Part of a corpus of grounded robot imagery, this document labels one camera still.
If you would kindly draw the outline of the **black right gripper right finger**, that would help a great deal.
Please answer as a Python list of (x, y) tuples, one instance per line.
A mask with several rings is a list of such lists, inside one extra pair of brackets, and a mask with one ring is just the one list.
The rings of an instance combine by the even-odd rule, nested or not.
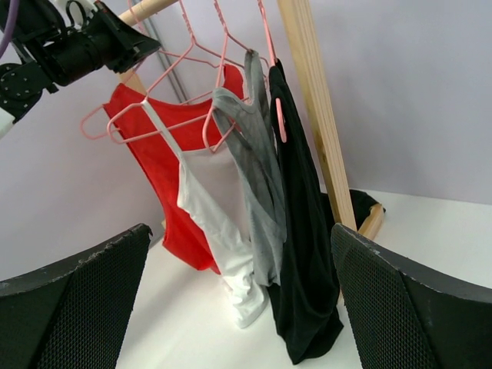
[(331, 251), (364, 368), (489, 368), (491, 290), (336, 224)]

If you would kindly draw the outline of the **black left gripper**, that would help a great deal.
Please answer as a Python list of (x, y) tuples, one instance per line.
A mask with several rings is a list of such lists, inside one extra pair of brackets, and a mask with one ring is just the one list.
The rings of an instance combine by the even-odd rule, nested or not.
[(14, 46), (25, 62), (35, 62), (51, 83), (67, 86), (104, 65), (126, 72), (161, 44), (123, 22), (105, 3), (95, 3), (94, 29), (57, 25), (16, 26)]

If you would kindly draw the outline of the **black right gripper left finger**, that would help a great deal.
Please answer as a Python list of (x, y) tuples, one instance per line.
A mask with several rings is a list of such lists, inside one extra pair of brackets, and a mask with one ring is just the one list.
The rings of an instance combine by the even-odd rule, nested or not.
[(107, 241), (1, 282), (3, 368), (114, 368), (152, 232)]

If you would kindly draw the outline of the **pink hanger of red top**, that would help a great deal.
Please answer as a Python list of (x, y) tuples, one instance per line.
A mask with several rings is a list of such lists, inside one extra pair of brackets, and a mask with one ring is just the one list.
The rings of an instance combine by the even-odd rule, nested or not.
[[(122, 73), (122, 74), (119, 75), (120, 82), (123, 83), (124, 85), (127, 85), (129, 88), (131, 88), (131, 89), (133, 89), (133, 90), (135, 90), (135, 91), (137, 91), (137, 92), (142, 93), (143, 95), (145, 95), (145, 98), (144, 98), (145, 101), (148, 100), (148, 95), (149, 95), (150, 91), (154, 87), (156, 87), (157, 84), (160, 83), (160, 81), (163, 78), (165, 78), (170, 73), (171, 74), (174, 73), (174, 69), (179, 64), (179, 62), (181, 62), (182, 60), (187, 59), (187, 60), (191, 60), (191, 61), (194, 61), (194, 62), (205, 63), (205, 64), (210, 65), (212, 68), (220, 69), (219, 72), (218, 72), (218, 83), (220, 83), (224, 61), (230, 62), (231, 64), (234, 64), (236, 66), (242, 66), (242, 65), (236, 63), (235, 61), (232, 61), (231, 59), (228, 59), (228, 58), (225, 57), (225, 52), (226, 52), (226, 48), (227, 48), (228, 39), (231, 39), (235, 44), (241, 46), (245, 50), (248, 50), (248, 48), (243, 43), (239, 42), (229, 32), (228, 27), (227, 27), (227, 24), (226, 24), (226, 22), (224, 20), (224, 16), (223, 16), (223, 13), (221, 11), (221, 8), (220, 8), (220, 5), (219, 5), (218, 1), (214, 1), (214, 7), (216, 9), (216, 12), (218, 14), (219, 20), (220, 20), (220, 22), (221, 22), (221, 24), (223, 26), (224, 33), (225, 33), (224, 47), (223, 47), (223, 51), (221, 52), (221, 54), (218, 54), (216, 52), (213, 52), (211, 49), (208, 49), (208, 48), (204, 47), (203, 45), (198, 44), (198, 42), (196, 40), (196, 37), (195, 37), (195, 34), (194, 34), (194, 31), (193, 31), (193, 29), (191, 27), (191, 23), (189, 21), (188, 15), (187, 15), (187, 13), (185, 11), (185, 7), (184, 7), (182, 1), (141, 1), (141, 2), (138, 2), (138, 3), (136, 2), (133, 6), (130, 6), (131, 4), (133, 4), (133, 2), (131, 3), (131, 1), (128, 1), (129, 9), (126, 12), (124, 12), (122, 15), (120, 15), (120, 19), (123, 22), (127, 23), (128, 25), (130, 25), (130, 26), (137, 25), (139, 27), (139, 29), (142, 30), (143, 29), (142, 28), (143, 26), (141, 26), (141, 23), (143, 23), (145, 21), (145, 19), (150, 18), (154, 14), (157, 14), (158, 12), (160, 12), (161, 10), (163, 10), (163, 9), (167, 8), (168, 6), (174, 4), (175, 2), (178, 2), (180, 4), (181, 13), (182, 13), (182, 16), (183, 16), (185, 25), (187, 26), (187, 30), (188, 30), (188, 33), (189, 33), (190, 38), (191, 38), (191, 45), (189, 46), (189, 48), (185, 51), (184, 54), (178, 55), (178, 54), (173, 54), (173, 53), (170, 53), (168, 51), (165, 51), (165, 49), (161, 46), (159, 48), (159, 50), (158, 50), (158, 53), (159, 54), (161, 54), (161, 55), (167, 55), (167, 56), (170, 55), (170, 56), (176, 57), (177, 59), (175, 60), (175, 62), (173, 64), (171, 64), (170, 66), (168, 66), (168, 68), (165, 70), (164, 74), (160, 78), (158, 78), (158, 80), (151, 87), (149, 87), (146, 90), (144, 90), (144, 86), (141, 83), (141, 80), (140, 80), (140, 78), (137, 75), (137, 70), (140, 68), (141, 64), (143, 63), (142, 61), (138, 62), (137, 63), (137, 66), (134, 67), (134, 68), (131, 68), (130, 71), (127, 71), (127, 72)], [(263, 4), (263, 1), (257, 1), (257, 3), (258, 3), (258, 7), (260, 9), (260, 12), (261, 12), (262, 19), (264, 21), (264, 26), (265, 26), (267, 40), (269, 40), (269, 37), (271, 36), (271, 33), (270, 33), (270, 31), (268, 31), (268, 21), (267, 21), (267, 18), (266, 18), (266, 11), (265, 11), (265, 8), (264, 8), (264, 4)], [(203, 50), (203, 51), (205, 51), (205, 52), (213, 55), (213, 56), (216, 56), (216, 57), (220, 58), (221, 59), (221, 64), (219, 64), (219, 65), (213, 65), (209, 61), (205, 61), (205, 60), (201, 60), (201, 59), (196, 59), (196, 58), (188, 57), (189, 52), (195, 46), (197, 48), (199, 48), (199, 49), (201, 49), (201, 50)], [(115, 132), (117, 132), (117, 133), (121, 133), (121, 132), (120, 132), (119, 128), (116, 128), (115, 130), (111, 130), (112, 123), (109, 122), (108, 127), (107, 127), (108, 130), (106, 131), (106, 133), (103, 133), (101, 135), (96, 135), (96, 136), (89, 135), (85, 131), (85, 127), (84, 127), (85, 126), (85, 123), (87, 122), (87, 120), (89, 118), (91, 118), (93, 115), (95, 115), (102, 108), (103, 108), (103, 105), (97, 107), (95, 110), (93, 110), (90, 113), (88, 113), (88, 115), (86, 115), (81, 120), (81, 122), (80, 122), (81, 133), (87, 139), (97, 140), (99, 138), (103, 138), (103, 137), (108, 136), (115, 143), (117, 143), (117, 144), (120, 145), (120, 144), (129, 143), (129, 142), (132, 142), (132, 141), (137, 141), (137, 140), (141, 140), (141, 139), (144, 139), (144, 138), (148, 138), (148, 137), (151, 137), (151, 136), (154, 136), (154, 135), (158, 135), (161, 132), (157, 128), (157, 130), (155, 130), (155, 131), (152, 131), (152, 132), (149, 132), (149, 133), (146, 133), (146, 134), (143, 134), (143, 135), (139, 135), (139, 136), (134, 136), (132, 138), (124, 139), (122, 141), (118, 141), (118, 140), (116, 140), (113, 137), (113, 134)]]

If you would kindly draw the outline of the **pink hanger of white top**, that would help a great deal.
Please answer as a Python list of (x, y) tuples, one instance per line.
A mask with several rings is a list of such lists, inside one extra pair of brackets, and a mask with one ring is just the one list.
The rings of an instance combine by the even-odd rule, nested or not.
[[(228, 61), (224, 61), (220, 83), (218, 83), (218, 72), (220, 69), (214, 68), (217, 71), (216, 87), (226, 87), (229, 81), (233, 81), (233, 89), (237, 91), (239, 87), (238, 82), (242, 80), (242, 78), (239, 76), (239, 69), (243, 67), (243, 65), (236, 66)], [(125, 113), (129, 112), (133, 108), (142, 108), (145, 112), (149, 113), (149, 118), (155, 123), (155, 130), (157, 130), (158, 128), (160, 131), (162, 131), (162, 129), (164, 128), (164, 124), (160, 121), (159, 115), (151, 112), (153, 106), (151, 104), (149, 95), (147, 101), (145, 101), (144, 98), (145, 95), (140, 102), (128, 105), (126, 108), (122, 109), (119, 113), (112, 117), (109, 121), (112, 123), (111, 130), (115, 130), (117, 128), (116, 121)], [(201, 120), (203, 120), (205, 124), (209, 124), (211, 120), (211, 110), (213, 108), (212, 100), (208, 99), (207, 101), (201, 102), (199, 104), (196, 103), (196, 100), (196, 98), (192, 98), (180, 105), (170, 105), (168, 103), (160, 102), (158, 103), (158, 106), (165, 106), (166, 110), (171, 112), (171, 116), (173, 118), (179, 117), (181, 119), (177, 122), (177, 124), (172, 126), (173, 128), (179, 128), (183, 125), (192, 124), (196, 121)]]

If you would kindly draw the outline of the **red tank top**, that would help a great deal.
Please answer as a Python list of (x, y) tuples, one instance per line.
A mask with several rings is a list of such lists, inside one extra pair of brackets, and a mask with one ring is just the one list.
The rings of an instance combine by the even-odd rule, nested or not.
[[(243, 98), (243, 77), (238, 82), (238, 90), (233, 89), (234, 82), (229, 81), (226, 89)], [(114, 117), (123, 108), (132, 103), (138, 103), (144, 95), (120, 83), (114, 90), (109, 103), (104, 104), (104, 110), (109, 118)], [(167, 127), (172, 127), (181, 119), (173, 118), (163, 102), (150, 98), (153, 109)], [(201, 130), (204, 121), (196, 121), (181, 128), (172, 129), (171, 133), (183, 150), (204, 148)], [(133, 108), (116, 121), (123, 139), (143, 135), (155, 130), (149, 117), (141, 108)], [(189, 214), (177, 206), (178, 198), (178, 159), (168, 144), (160, 135), (154, 135), (127, 143), (129, 150), (141, 166), (143, 172), (153, 187), (165, 213), (166, 228), (163, 246), (174, 256), (189, 264), (196, 270), (211, 269), (220, 274), (212, 257), (203, 231), (191, 220)]]

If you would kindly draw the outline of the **white camisole top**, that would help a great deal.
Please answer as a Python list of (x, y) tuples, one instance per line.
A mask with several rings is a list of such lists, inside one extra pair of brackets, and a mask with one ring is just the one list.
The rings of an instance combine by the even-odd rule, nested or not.
[(254, 281), (253, 249), (243, 184), (233, 156), (221, 145), (184, 151), (148, 102), (142, 107), (179, 161), (177, 206), (203, 231), (221, 273), (236, 325), (253, 324), (268, 305)]

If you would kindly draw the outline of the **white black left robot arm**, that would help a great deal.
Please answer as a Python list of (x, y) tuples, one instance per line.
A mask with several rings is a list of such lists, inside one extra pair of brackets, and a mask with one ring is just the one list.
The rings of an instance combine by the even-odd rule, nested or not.
[(1, 66), (1, 134), (41, 99), (103, 67), (121, 74), (160, 44), (124, 23), (102, 1), (3, 1), (1, 50), (20, 61)]

